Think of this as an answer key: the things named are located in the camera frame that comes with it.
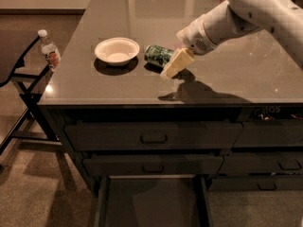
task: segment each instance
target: white bowl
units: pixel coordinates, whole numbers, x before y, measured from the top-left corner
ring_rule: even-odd
[[[127,64],[139,53],[140,46],[128,38],[112,38],[99,43],[95,48],[95,55],[110,65]]]

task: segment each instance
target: plastic bottle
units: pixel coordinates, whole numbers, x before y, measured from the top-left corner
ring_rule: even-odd
[[[48,66],[54,71],[61,60],[58,47],[48,37],[46,30],[39,30],[38,35],[41,40],[41,51],[45,56]]]

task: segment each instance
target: soda can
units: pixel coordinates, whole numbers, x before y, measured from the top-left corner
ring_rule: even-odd
[[[149,45],[145,50],[144,60],[150,64],[164,68],[173,53],[174,51],[171,49],[159,45]]]

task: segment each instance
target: white bottle cap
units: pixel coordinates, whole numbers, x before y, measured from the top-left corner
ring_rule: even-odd
[[[47,31],[45,29],[41,29],[38,31],[38,35],[40,37],[46,37],[47,36]]]

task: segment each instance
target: brown floor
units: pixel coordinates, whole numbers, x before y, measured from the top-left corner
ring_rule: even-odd
[[[63,53],[79,21],[76,15],[0,15],[0,29],[45,28]],[[30,73],[45,66],[38,45],[26,63],[22,70]],[[25,106],[11,83],[0,88],[0,98],[2,141]],[[97,200],[60,145],[14,140],[10,147],[13,154],[0,157],[0,227],[93,226]],[[209,201],[216,227],[302,226],[303,191],[211,192]]]

